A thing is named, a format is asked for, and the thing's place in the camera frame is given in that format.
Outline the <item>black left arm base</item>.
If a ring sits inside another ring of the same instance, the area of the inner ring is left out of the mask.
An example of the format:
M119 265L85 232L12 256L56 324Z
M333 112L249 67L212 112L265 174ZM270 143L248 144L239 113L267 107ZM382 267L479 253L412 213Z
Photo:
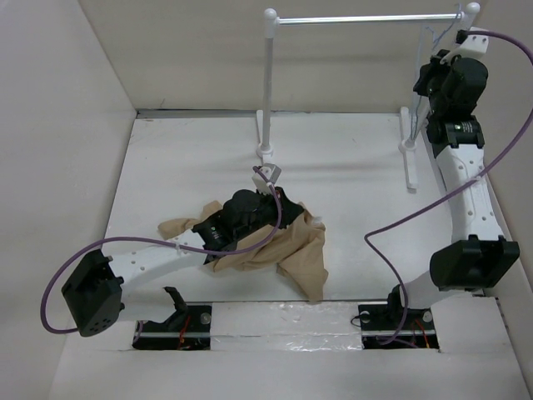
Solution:
M212 304L186 303L175 287L164 287L174 312L163 322L138 321L132 347L145 351L211 349Z

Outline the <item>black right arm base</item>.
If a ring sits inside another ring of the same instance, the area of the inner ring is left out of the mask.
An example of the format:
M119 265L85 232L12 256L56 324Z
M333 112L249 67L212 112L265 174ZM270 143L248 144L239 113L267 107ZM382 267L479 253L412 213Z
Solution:
M385 301L363 302L351 318L351 325L361 330L361 343L370 349L435 349L440 346L432 312L429 308L408 309L405 320L401 289L396 285Z

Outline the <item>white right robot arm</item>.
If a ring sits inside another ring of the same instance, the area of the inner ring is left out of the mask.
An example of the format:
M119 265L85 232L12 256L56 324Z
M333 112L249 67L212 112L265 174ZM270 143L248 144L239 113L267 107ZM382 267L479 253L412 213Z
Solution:
M413 87L429 100L426 136L445 190L451 194L451 243L435 252L427 272L407 283L385 306L385 318L403 328L415 310L458 293L493 288L520 256L496 220L484 169L485 140L473 114L486 88L488 70L472 58L440 50L423 65ZM463 184L470 186L452 194Z

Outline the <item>beige t shirt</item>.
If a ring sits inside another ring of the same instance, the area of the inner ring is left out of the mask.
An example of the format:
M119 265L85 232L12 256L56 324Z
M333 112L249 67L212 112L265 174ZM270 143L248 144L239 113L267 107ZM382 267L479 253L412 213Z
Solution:
M220 273L227 269L250 272L274 267L276 273L296 285L304 298L320 302L324 299L324 285L328 279L324 264L325 242L324 223L304 207L291 225L276 231L263 247L208 262L206 268Z

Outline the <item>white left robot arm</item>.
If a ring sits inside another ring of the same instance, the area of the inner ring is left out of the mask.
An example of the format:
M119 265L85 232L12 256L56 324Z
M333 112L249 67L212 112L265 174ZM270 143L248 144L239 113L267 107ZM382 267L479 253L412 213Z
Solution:
M95 245L77 256L79 263L62 286L77 332L89 338L127 319L148 319L177 330L186 318L181 305L165 302L157 312L154 307L143 312L131 294L180 269L259 250L303 212L281 187L270 186L266 192L243 189L220 210L167 240L146 238L145 248L111 257Z

